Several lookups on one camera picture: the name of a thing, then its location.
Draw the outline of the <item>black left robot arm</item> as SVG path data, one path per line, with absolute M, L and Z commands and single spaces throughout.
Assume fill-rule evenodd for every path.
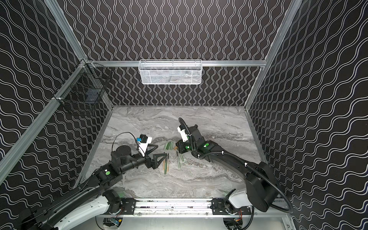
M 111 152 L 111 160 L 96 169 L 86 181 L 55 201 L 41 208 L 21 212 L 16 230 L 69 230 L 100 214 L 120 215 L 126 211 L 121 198 L 112 186 L 122 180 L 127 171 L 145 165 L 156 169 L 167 158 L 167 153 L 150 153 L 158 145 L 149 144 L 145 154 L 132 154 L 130 146 L 122 145 Z

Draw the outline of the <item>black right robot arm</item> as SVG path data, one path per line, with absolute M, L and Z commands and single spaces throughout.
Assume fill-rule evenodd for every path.
M 179 153 L 190 152 L 195 158 L 218 164 L 244 180 L 243 189 L 236 189 L 228 194 L 227 202 L 233 208 L 254 206 L 259 211 L 268 211 L 277 198 L 278 191 L 273 187 L 277 184 L 275 176 L 265 162 L 244 160 L 226 151 L 219 144 L 205 140 L 197 125 L 189 130 L 180 125 L 177 131 L 182 138 L 176 142 Z

